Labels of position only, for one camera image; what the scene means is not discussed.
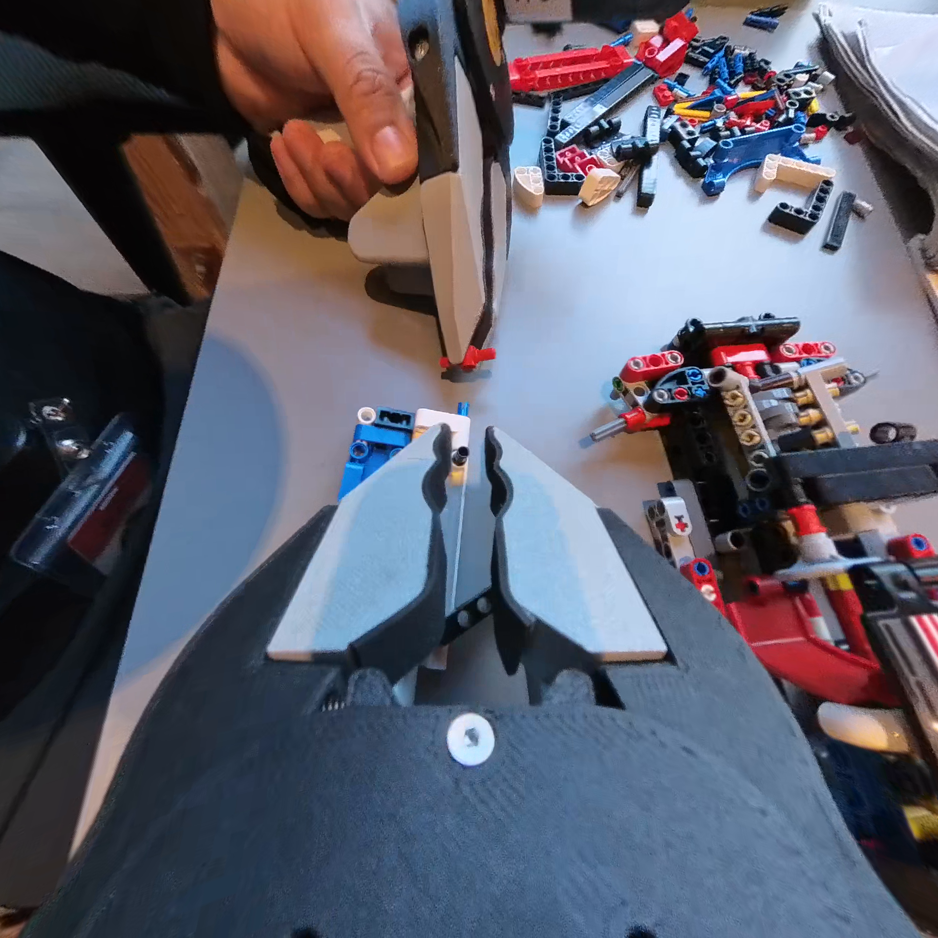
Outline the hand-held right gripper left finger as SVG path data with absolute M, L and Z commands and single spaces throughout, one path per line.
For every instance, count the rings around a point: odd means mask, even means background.
M 447 611 L 451 427 L 427 428 L 337 503 L 267 644 L 271 661 L 413 684 Z

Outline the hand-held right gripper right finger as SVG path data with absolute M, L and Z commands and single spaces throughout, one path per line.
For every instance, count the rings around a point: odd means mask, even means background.
M 485 434 L 496 646 L 507 671 L 662 661 L 664 638 L 593 500 L 504 429 Z

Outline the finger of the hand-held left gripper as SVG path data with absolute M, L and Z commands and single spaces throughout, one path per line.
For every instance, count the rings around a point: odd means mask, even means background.
M 458 57 L 444 77 L 450 82 L 438 115 L 421 102 L 421 220 L 442 356 L 459 360 L 476 346 L 483 304 L 480 205 L 487 154 L 473 90 Z
M 480 225 L 482 233 L 483 304 L 475 327 L 475 345 L 490 345 L 505 284 L 511 235 L 513 201 L 508 148 L 487 156 L 482 173 Z

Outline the black brick beam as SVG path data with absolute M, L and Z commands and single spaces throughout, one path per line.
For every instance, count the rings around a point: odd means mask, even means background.
M 488 588 L 481 590 L 470 600 L 459 605 L 447 615 L 440 645 L 448 646 L 468 629 L 473 628 L 487 616 L 491 615 L 491 611 L 491 588 Z

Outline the blue white brick assembly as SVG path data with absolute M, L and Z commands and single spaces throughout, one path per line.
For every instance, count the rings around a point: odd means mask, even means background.
M 448 560 L 446 614 L 451 617 L 458 610 L 456 595 L 466 514 L 466 485 L 470 469 L 469 402 L 459 402 L 453 413 L 427 406 L 413 413 L 391 406 L 362 406 L 347 448 L 337 498 L 345 498 L 405 445 L 437 424 L 448 425 L 452 436 L 447 504 L 441 512 L 441 532 Z

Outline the person's left forearm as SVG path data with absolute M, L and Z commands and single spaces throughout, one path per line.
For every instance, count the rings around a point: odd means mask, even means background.
M 162 88 L 209 113 L 227 135 L 249 130 L 221 84 L 209 1 L 2 1 L 1 27 L 68 60 Z

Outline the grey desk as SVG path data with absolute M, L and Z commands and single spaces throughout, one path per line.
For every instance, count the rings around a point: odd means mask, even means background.
M 497 359 L 459 380 L 438 368 L 435 321 L 367 292 L 368 265 L 346 242 L 278 212 L 242 185 L 178 445 L 102 728 L 77 849 L 151 694 L 207 615 L 337 492 L 363 405 L 470 403 L 471 475 L 459 596 L 489 581 L 485 427 L 505 429 L 598 504 L 645 531 L 641 503 L 668 475 L 650 433 L 592 444 L 611 416 L 610 378 L 629 356 L 665 343 L 691 317 L 795 313 L 804 338 L 833 341 L 878 369 L 848 398 L 866 429 L 897 418 L 936 437 L 936 323 L 871 151 L 827 135 L 813 148 L 836 191 L 874 204 L 823 250 L 834 206 L 803 239 L 766 226 L 797 191 L 753 192 L 753 169 L 722 194 L 700 192 L 664 147 L 650 208 L 546 199 L 513 211 Z

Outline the person's left hand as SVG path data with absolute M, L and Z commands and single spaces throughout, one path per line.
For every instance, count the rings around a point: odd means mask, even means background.
M 351 220 L 418 168 L 413 86 L 392 1 L 214 1 L 229 100 L 269 148 L 289 197 Z

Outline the toy brick car model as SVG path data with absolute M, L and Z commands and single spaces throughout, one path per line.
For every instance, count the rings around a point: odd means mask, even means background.
M 642 504 L 657 550 L 779 684 L 863 846 L 936 864 L 936 546 L 899 503 L 936 496 L 936 441 L 861 427 L 874 377 L 797 318 L 691 319 L 612 377 L 598 442 L 660 435 Z

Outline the pile of loose brick pieces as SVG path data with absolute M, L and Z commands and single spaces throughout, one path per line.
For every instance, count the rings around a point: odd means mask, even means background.
M 601 27 L 615 35 L 508 63 L 513 101 L 547 109 L 536 163 L 513 172 L 518 203 L 535 211 L 568 195 L 594 207 L 634 184 L 636 208 L 648 209 L 670 148 L 708 197 L 747 169 L 756 194 L 807 192 L 803 204 L 775 205 L 767 223 L 799 237 L 815 227 L 836 172 L 810 147 L 832 132 L 861 138 L 853 112 L 824 108 L 833 73 L 805 60 L 776 68 L 750 43 L 703 34 L 693 3 L 659 2 L 650 17 L 601 17 Z

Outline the red badge in clear holder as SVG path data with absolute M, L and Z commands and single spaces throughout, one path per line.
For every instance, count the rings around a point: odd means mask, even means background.
M 57 482 L 8 559 L 25 582 L 48 579 L 90 597 L 114 571 L 125 528 L 148 500 L 151 463 L 128 414 L 112 416 L 92 437 L 66 397 L 31 402 L 29 408 Z

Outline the person's legs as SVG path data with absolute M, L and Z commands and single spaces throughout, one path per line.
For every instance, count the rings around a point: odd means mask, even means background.
M 2 253 L 2 720 L 88 628 L 103 591 L 19 574 L 10 559 L 62 480 L 29 405 L 68 399 L 89 442 L 127 416 L 161 496 L 207 316 L 205 301 L 100 295 Z

